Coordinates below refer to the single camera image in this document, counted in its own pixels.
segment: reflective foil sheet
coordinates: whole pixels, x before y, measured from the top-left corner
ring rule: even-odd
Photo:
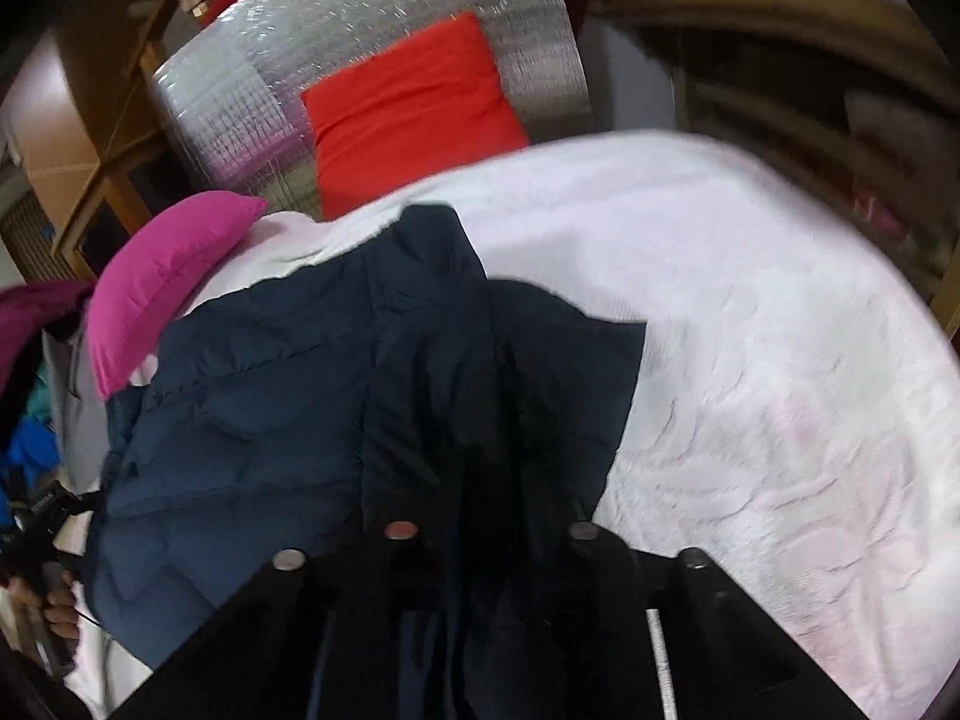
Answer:
[[[318,213],[301,92],[437,20],[472,10],[534,142],[589,129],[563,0],[240,0],[155,74],[175,138],[209,186]]]

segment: gray cloth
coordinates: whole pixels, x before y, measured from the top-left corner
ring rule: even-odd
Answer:
[[[109,450],[107,408],[97,394],[85,323],[65,341],[44,331],[43,357],[49,370],[56,448],[70,484],[85,493],[99,480]]]

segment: red pillow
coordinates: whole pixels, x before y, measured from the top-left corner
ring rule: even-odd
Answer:
[[[421,29],[301,98],[328,220],[420,178],[529,143],[472,13]]]

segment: teal cloth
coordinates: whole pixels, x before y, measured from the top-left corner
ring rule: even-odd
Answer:
[[[42,362],[40,369],[37,370],[37,381],[27,399],[27,408],[23,410],[24,416],[31,416],[44,425],[49,425],[54,418],[50,408],[50,386],[47,384],[47,379],[47,364]]]

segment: pink pillow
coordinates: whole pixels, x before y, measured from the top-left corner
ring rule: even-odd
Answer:
[[[150,220],[110,260],[88,313],[90,362],[106,400],[157,348],[163,328],[267,210],[232,191],[202,191]]]

